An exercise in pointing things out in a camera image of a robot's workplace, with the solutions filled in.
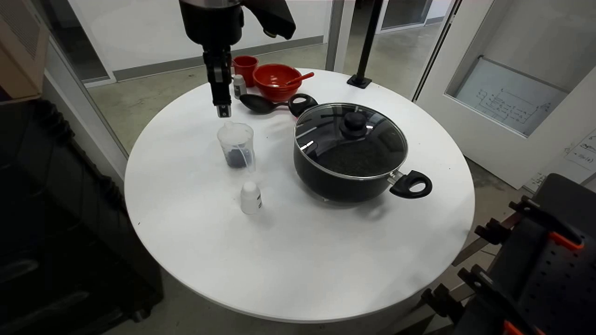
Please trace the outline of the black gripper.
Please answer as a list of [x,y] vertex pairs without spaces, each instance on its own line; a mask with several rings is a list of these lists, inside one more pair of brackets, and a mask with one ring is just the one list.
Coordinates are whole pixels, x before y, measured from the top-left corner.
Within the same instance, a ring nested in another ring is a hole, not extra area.
[[230,49],[228,47],[204,47],[202,62],[206,79],[215,105],[217,118],[230,118]]

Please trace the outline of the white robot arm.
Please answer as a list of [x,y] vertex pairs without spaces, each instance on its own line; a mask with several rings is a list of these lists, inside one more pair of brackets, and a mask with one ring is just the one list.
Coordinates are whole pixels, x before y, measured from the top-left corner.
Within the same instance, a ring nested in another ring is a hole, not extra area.
[[202,64],[219,118],[230,116],[230,47],[241,38],[243,12],[249,12],[267,38],[290,40],[295,23],[286,0],[178,0],[189,42],[202,49]]

